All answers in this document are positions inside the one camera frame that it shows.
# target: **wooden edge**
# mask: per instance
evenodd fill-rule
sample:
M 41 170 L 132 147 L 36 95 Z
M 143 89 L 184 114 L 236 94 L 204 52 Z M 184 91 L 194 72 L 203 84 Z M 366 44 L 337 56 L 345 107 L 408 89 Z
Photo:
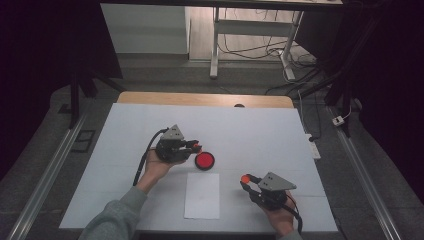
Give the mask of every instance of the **wooden edge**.
M 286 96 L 256 96 L 199 93 L 123 92 L 118 103 L 234 107 L 242 104 L 251 108 L 294 108 Z

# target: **red round object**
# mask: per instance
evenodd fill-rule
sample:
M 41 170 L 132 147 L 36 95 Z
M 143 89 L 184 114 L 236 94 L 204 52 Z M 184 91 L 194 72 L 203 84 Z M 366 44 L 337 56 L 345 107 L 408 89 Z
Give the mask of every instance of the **red round object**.
M 197 168 L 206 171 L 213 167 L 215 164 L 215 158 L 209 152 L 202 152 L 196 156 L 194 162 Z

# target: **human hand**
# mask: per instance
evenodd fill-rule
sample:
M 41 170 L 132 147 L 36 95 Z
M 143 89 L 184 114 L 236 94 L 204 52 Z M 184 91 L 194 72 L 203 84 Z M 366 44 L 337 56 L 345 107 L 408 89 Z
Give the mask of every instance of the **human hand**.
M 150 189 L 168 173 L 169 169 L 184 162 L 185 161 L 166 163 L 159 159 L 154 149 L 150 149 L 147 153 L 144 174 L 138 181 L 136 187 L 147 194 Z
M 291 197 L 293 200 L 290 191 L 286 191 L 286 194 Z M 286 205 L 292 209 L 295 208 L 295 203 L 292 199 L 287 198 Z M 294 230 L 293 227 L 293 214 L 289 213 L 287 210 L 281 208 L 278 210 L 270 211 L 262 206 L 260 206 L 268 217 L 269 223 L 281 236 L 285 236 Z

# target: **gray sleeve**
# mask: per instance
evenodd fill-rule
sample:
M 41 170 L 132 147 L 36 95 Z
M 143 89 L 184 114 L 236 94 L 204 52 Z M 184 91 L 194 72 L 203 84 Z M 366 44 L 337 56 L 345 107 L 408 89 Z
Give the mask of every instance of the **gray sleeve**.
M 279 238 L 278 240 L 302 240 L 303 238 L 300 236 L 297 230 L 287 234 L 284 237 Z
M 79 239 L 131 239 L 147 195 L 132 187 L 121 200 L 109 202 L 82 232 Z

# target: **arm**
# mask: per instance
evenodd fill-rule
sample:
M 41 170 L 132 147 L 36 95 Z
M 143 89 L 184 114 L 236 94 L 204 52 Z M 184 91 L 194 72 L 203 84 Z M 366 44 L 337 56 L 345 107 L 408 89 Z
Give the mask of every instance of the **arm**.
M 293 198 L 289 191 L 286 192 L 287 195 Z M 286 205 L 293 209 L 295 207 L 294 202 L 290 198 L 287 199 Z M 268 217 L 271 226 L 281 236 L 279 240 L 302 240 L 300 234 L 293 227 L 293 215 L 291 213 L 284 209 L 269 211 L 263 207 L 261 208 Z
M 79 239 L 131 239 L 140 220 L 140 210 L 150 189 L 176 164 L 159 160 L 149 151 L 143 176 L 121 200 L 109 202 L 82 232 Z

